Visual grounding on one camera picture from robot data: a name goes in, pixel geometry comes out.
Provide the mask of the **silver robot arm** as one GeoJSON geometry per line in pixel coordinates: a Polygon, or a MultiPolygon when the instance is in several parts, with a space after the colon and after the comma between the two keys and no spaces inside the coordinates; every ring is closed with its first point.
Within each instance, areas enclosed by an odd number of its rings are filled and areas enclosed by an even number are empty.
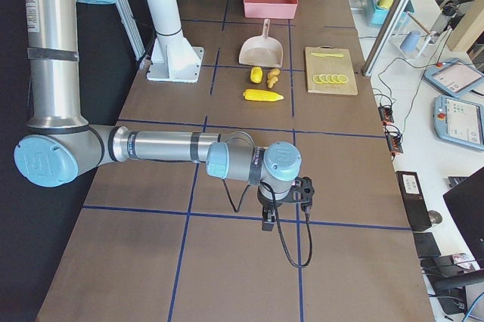
{"type": "Polygon", "coordinates": [[[82,116],[76,6],[116,0],[25,0],[33,116],[30,134],[18,142],[14,161],[34,184],[57,187],[107,163],[128,159],[159,163],[202,163],[208,175],[257,187],[262,227],[280,225],[285,203],[310,210],[313,188],[299,176],[302,157],[279,141],[257,147],[245,132],[134,131],[92,125],[82,116]]]}

